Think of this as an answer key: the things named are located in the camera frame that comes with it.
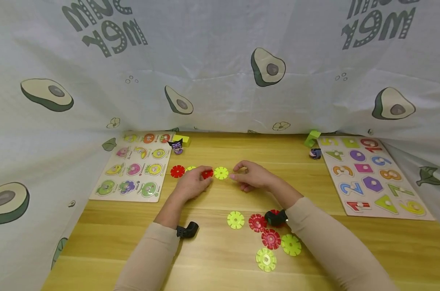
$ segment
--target white tent fabric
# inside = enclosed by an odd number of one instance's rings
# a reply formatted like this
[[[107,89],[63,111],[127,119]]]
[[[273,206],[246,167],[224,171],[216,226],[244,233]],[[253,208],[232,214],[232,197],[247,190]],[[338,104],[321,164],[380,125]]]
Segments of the white tent fabric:
[[[440,221],[440,0],[0,0],[0,290],[40,289],[104,142],[171,128],[381,138]]]

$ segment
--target yellow block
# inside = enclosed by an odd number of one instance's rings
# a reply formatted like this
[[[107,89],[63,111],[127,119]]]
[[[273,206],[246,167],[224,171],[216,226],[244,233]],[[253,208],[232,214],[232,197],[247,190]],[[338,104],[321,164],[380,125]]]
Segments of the yellow block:
[[[190,145],[190,138],[186,137],[184,135],[174,135],[173,141],[179,141],[180,139],[183,139],[183,147],[189,147]]]

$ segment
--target shape puzzle board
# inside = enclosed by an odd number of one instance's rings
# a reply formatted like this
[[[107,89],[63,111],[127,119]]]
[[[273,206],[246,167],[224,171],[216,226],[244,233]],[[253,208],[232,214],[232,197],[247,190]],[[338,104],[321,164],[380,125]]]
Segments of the shape puzzle board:
[[[89,199],[157,202],[170,160],[173,132],[125,132]]]
[[[367,137],[319,137],[347,215],[435,220],[383,144]]]

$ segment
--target person's arm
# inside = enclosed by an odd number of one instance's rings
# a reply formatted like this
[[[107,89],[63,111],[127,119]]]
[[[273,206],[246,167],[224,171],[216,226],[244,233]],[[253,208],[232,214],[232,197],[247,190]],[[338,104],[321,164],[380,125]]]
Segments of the person's arm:
[[[200,166],[180,178],[175,190],[130,255],[114,291],[160,290],[180,242],[176,236],[176,227],[183,206],[209,186],[212,179],[204,180],[201,172],[210,169]]]
[[[288,225],[306,244],[316,260],[348,291],[394,291],[398,288],[367,247],[346,227],[317,208],[281,178],[261,166],[242,161],[230,177],[247,192],[263,188],[271,192],[288,216]]]

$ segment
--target small dot print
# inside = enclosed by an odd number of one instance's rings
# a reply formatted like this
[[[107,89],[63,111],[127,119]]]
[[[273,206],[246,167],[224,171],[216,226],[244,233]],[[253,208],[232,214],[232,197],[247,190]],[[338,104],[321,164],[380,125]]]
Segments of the small dot print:
[[[335,77],[336,81],[340,80],[340,79],[343,79],[343,81],[346,81],[348,79],[348,77],[346,77],[346,73],[342,73],[341,76],[338,75],[338,76]]]
[[[139,80],[138,79],[134,79],[133,76],[129,76],[128,79],[125,80],[125,83],[129,84],[129,83],[131,83],[131,81],[134,81],[135,83],[139,83]]]

